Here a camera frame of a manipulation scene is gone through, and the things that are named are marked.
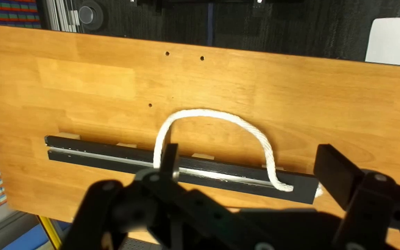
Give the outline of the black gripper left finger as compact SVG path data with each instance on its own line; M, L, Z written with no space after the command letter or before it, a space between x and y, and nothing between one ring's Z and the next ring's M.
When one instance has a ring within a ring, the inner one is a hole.
M176 145L167 145L158 169L138 171L134 177L134 189L140 195L186 195L179 182L179 155Z

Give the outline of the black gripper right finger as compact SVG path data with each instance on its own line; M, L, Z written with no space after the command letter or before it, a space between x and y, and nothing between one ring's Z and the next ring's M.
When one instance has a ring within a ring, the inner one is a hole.
M392 207L395 182L374 171L363 171L331 145L316 149L313 176L344 210L384 210Z

